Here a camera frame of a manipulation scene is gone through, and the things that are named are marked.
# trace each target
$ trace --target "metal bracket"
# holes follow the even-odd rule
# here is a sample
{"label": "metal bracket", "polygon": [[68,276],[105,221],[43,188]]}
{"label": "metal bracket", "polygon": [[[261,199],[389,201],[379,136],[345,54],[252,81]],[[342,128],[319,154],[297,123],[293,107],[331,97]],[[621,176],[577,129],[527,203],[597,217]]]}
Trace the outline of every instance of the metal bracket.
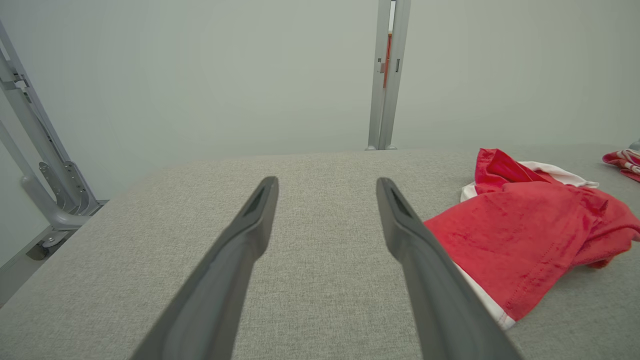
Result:
{"label": "metal bracket", "polygon": [[68,174],[71,176],[71,180],[75,182],[76,188],[80,194],[80,207],[77,211],[78,215],[90,215],[95,209],[99,207],[98,202],[95,200],[95,196],[91,192],[91,189],[84,180],[80,169],[73,161],[65,161],[62,163],[65,166]]}
{"label": "metal bracket", "polygon": [[53,194],[56,196],[56,203],[58,207],[67,213],[76,213],[74,210],[77,206],[73,203],[71,198],[67,196],[67,193],[62,191],[62,185],[60,185],[60,179],[54,174],[46,163],[40,163],[40,172],[49,183],[49,187],[53,190]]}

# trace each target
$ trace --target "gray table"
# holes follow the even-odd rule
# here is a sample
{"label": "gray table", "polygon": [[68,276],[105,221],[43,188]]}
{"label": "gray table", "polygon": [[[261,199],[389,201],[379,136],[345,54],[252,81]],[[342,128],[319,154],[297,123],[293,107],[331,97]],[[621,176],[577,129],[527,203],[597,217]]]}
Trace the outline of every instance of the gray table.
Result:
{"label": "gray table", "polygon": [[[601,145],[503,149],[586,179],[640,214],[640,184]],[[258,182],[280,178],[269,248],[253,269],[236,359],[418,359],[400,266],[383,242],[375,180],[422,218],[458,203],[476,151],[400,150],[199,162],[110,201],[0,309],[0,359],[127,359]],[[578,268],[508,331],[526,359],[640,354],[640,252]]]}

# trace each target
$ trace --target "white trim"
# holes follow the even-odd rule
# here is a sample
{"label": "white trim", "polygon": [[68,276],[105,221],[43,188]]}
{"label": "white trim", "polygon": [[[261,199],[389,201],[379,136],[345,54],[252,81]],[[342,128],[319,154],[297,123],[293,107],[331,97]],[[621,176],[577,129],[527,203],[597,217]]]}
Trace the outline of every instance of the white trim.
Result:
{"label": "white trim", "polygon": [[[535,161],[518,161],[519,164],[533,170],[533,171],[543,171],[553,177],[555,180],[565,184],[565,185],[574,185],[577,188],[582,186],[586,188],[598,188],[600,183],[596,183],[594,181],[588,181],[580,176],[573,174],[565,169],[559,168],[555,165],[545,164],[545,163],[537,163]],[[462,188],[462,194],[460,194],[460,202],[471,199],[472,197],[478,196],[476,192],[476,182],[470,183]]]}
{"label": "white trim", "polygon": [[503,310],[498,305],[498,303],[495,300],[493,300],[491,296],[489,296],[489,294],[487,294],[487,292],[484,289],[482,289],[482,286],[478,285],[478,283],[475,280],[473,280],[473,278],[471,278],[469,274],[467,274],[466,271],[462,270],[462,268],[458,266],[458,264],[456,264],[456,267],[458,268],[458,270],[460,270],[460,273],[462,274],[462,276],[465,278],[469,286],[471,286],[471,288],[474,290],[474,293],[476,293],[476,295],[478,296],[478,298],[480,299],[480,301],[482,302],[486,310],[489,312],[489,314],[495,320],[495,322],[498,323],[500,328],[502,330],[506,330],[512,327],[516,323],[515,320],[512,319],[509,315],[507,315],[505,310]]}

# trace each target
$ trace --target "gray fabric surface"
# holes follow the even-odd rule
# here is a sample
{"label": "gray fabric surface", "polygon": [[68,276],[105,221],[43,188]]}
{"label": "gray fabric surface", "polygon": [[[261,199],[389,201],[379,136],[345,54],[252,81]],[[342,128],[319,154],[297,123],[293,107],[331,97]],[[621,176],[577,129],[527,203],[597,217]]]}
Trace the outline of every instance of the gray fabric surface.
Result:
{"label": "gray fabric surface", "polygon": [[[640,214],[612,147],[503,149],[592,181]],[[269,248],[250,281],[236,359],[419,359],[404,277],[382,238],[375,180],[424,219],[458,203],[476,151],[269,156],[163,170],[109,202],[0,309],[0,359],[127,359],[258,182],[280,178]],[[638,247],[579,268],[508,331],[526,359],[640,354]]]}

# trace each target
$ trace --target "metal pole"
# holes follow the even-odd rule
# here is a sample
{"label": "metal pole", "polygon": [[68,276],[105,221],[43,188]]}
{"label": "metal pole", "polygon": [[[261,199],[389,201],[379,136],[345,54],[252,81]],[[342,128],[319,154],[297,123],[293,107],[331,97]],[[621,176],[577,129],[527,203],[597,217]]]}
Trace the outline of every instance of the metal pole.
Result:
{"label": "metal pole", "polygon": [[367,150],[383,150],[378,147],[380,122],[385,100],[385,63],[389,36],[391,0],[378,1],[378,25],[376,27],[376,52],[373,58],[373,86],[371,91],[371,117],[369,119],[369,144]]}
{"label": "metal pole", "polygon": [[402,74],[404,62],[404,45],[406,43],[407,27],[409,26],[410,8],[411,0],[396,0],[393,41],[391,41],[390,64],[387,74],[387,92],[385,94],[385,104],[382,111],[378,150],[396,149],[395,146],[391,145],[391,136],[393,134],[394,120],[396,117],[396,105],[398,101],[398,91],[400,90],[400,75]]}
{"label": "metal pole", "polygon": [[13,70],[4,56],[0,56],[0,80],[2,81],[3,92],[11,104],[16,116],[20,120],[24,130],[26,131],[29,139],[35,146],[36,150],[40,154],[40,157],[51,167],[51,170],[56,174],[60,180],[63,191],[67,194],[67,197],[76,205],[80,206],[81,196],[77,190],[76,184],[67,175],[67,169],[65,168],[59,153],[56,152],[54,144],[49,141],[42,123],[39,121],[38,116],[34,113],[33,108],[29,105],[27,98],[22,93],[21,88],[17,88],[15,82],[19,80],[15,79]]}
{"label": "metal pole", "polygon": [[13,47],[13,44],[9,39],[9,35],[6,33],[6,30],[4,29],[4,26],[2,25],[1,20],[0,20],[0,42],[3,43],[4,48],[6,49],[7,55],[11,60],[11,64],[13,65],[13,67],[15,67],[17,74],[22,79],[27,81],[28,87],[26,88],[26,92],[27,94],[29,94],[29,98],[33,103],[33,107],[35,108],[35,113],[38,116],[39,123],[41,123],[42,127],[44,128],[44,131],[47,133],[47,136],[51,139],[51,145],[54,151],[56,152],[56,154],[58,155],[58,157],[60,157],[60,161],[64,162],[64,161],[71,160],[69,158],[69,155],[67,154],[67,151],[65,150],[65,147],[62,146],[62,142],[60,141],[60,138],[58,137],[56,130],[53,128],[53,125],[49,120],[49,116],[47,116],[47,112],[44,111],[44,107],[40,102],[40,98],[38,97],[38,94],[36,94],[35,90],[33,90],[33,88],[31,87],[31,80],[27,76],[27,72],[24,70],[22,63],[20,62],[20,58],[18,57],[18,53],[16,53],[15,48]]}

